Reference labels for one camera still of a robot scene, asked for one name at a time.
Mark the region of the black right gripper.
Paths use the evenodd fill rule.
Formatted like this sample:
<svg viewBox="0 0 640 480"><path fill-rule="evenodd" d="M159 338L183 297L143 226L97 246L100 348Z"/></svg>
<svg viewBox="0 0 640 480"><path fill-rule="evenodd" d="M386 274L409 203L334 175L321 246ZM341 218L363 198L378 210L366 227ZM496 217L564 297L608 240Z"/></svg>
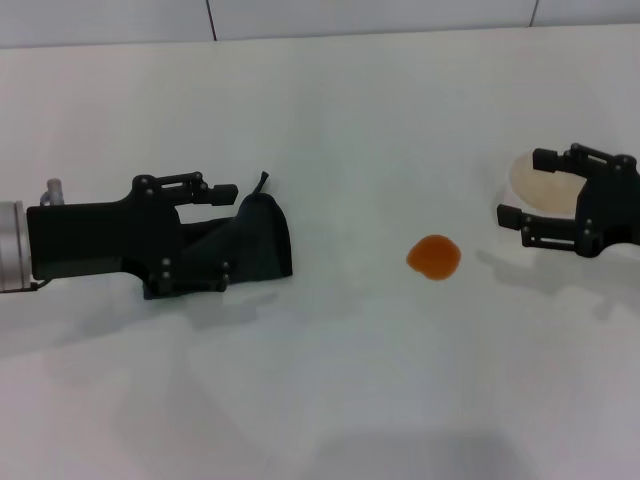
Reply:
<svg viewBox="0 0 640 480"><path fill-rule="evenodd" d="M535 170L592 177L578 195L575 219L542 217L498 205L498 225L519 231L523 247L595 258L613 245L639 245L639 173L634 157L574 143L564 152L537 148L532 162Z"/></svg>

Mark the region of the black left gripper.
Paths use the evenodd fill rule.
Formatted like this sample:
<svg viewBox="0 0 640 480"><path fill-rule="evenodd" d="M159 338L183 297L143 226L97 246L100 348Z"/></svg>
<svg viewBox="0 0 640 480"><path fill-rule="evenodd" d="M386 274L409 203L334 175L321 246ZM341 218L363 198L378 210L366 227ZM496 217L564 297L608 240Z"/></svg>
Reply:
<svg viewBox="0 0 640 480"><path fill-rule="evenodd" d="M224 292L228 262L177 261L183 240L176 207L233 205L238 193L235 184L210 186L201 172L139 175L118 201L30 207L32 275L52 281L123 272L156 296Z"/></svg>

